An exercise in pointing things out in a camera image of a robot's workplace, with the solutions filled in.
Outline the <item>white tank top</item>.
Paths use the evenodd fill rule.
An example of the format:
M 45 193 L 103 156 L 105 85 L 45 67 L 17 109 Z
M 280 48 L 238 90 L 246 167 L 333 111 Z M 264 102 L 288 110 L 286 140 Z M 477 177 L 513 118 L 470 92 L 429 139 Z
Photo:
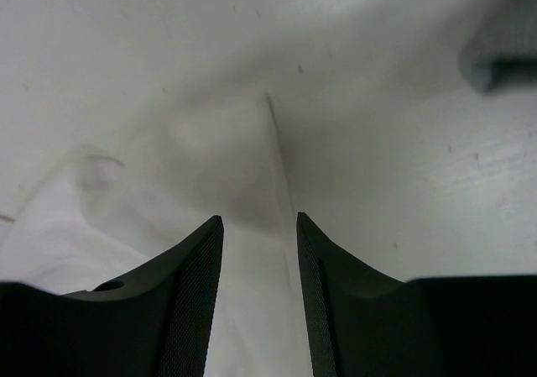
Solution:
M 113 152 L 82 149 L 1 229 L 1 276 L 94 288 L 224 223 L 209 376 L 308 376 L 309 349 L 273 109 L 265 97 L 166 103 Z

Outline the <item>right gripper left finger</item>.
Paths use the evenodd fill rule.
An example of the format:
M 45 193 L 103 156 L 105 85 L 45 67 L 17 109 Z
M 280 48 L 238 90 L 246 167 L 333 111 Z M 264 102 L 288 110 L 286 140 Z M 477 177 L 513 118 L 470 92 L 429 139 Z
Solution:
M 1 285 L 4 376 L 201 376 L 224 239 L 209 218 L 171 249 L 92 291 Z

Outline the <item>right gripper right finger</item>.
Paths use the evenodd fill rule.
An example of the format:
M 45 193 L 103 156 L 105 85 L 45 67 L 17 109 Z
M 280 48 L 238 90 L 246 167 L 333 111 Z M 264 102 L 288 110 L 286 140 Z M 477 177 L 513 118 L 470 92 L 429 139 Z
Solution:
M 391 278 L 296 222 L 316 376 L 533 376 L 532 275 Z

